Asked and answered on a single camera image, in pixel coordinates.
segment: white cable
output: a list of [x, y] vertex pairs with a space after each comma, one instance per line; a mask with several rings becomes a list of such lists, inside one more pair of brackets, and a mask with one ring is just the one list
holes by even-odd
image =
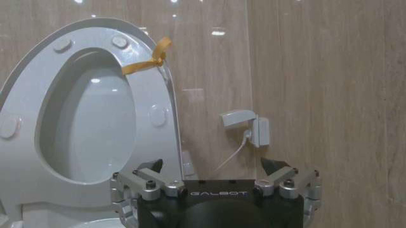
[[218, 168], [215, 169], [214, 173], [218, 172], [218, 170], [227, 164], [227, 162], [235, 157], [235, 155], [238, 155], [238, 153], [242, 151], [243, 146], [247, 143], [247, 138], [251, 137], [251, 131], [246, 130], [243, 132], [243, 140], [242, 140], [242, 144], [240, 147], [236, 149], [236, 151], [230, 155], [230, 157], [226, 159], [226, 161], [218, 166]]

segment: ribbon bow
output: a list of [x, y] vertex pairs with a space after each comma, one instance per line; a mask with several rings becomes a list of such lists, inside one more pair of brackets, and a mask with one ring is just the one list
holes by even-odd
[[124, 66], [122, 68], [123, 75], [132, 74], [134, 72], [150, 67], [160, 67], [164, 64], [166, 50], [171, 44], [171, 39], [168, 37], [163, 37], [156, 44], [155, 50], [152, 52], [152, 58], [146, 62], [139, 62]]

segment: white plastic device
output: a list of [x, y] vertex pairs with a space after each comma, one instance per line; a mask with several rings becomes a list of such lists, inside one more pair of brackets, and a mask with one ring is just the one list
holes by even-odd
[[234, 127], [250, 121], [250, 143], [258, 148], [270, 144], [270, 129], [267, 118], [259, 117], [251, 110], [232, 110], [222, 115], [226, 128]]

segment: beige marble wall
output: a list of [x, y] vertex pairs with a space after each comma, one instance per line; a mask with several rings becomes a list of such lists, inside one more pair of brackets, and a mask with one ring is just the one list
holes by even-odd
[[[242, 132], [226, 132], [219, 114], [251, 109], [248, 31], [244, 0], [1, 0], [0, 83], [35, 44], [80, 19], [132, 22], [158, 41], [170, 36], [183, 150], [207, 178], [236, 150]], [[214, 36], [212, 31], [224, 35]], [[214, 178], [254, 176], [251, 148]]]
[[254, 110], [272, 126], [259, 156], [321, 170], [314, 227], [406, 226], [405, 9], [248, 1]]

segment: toilet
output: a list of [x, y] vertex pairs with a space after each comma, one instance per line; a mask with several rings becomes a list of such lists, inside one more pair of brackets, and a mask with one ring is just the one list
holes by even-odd
[[122, 75], [154, 48], [136, 26], [96, 18], [57, 30], [21, 59], [0, 94], [5, 225], [123, 227], [112, 173], [163, 159], [162, 173], [183, 179], [168, 66]]

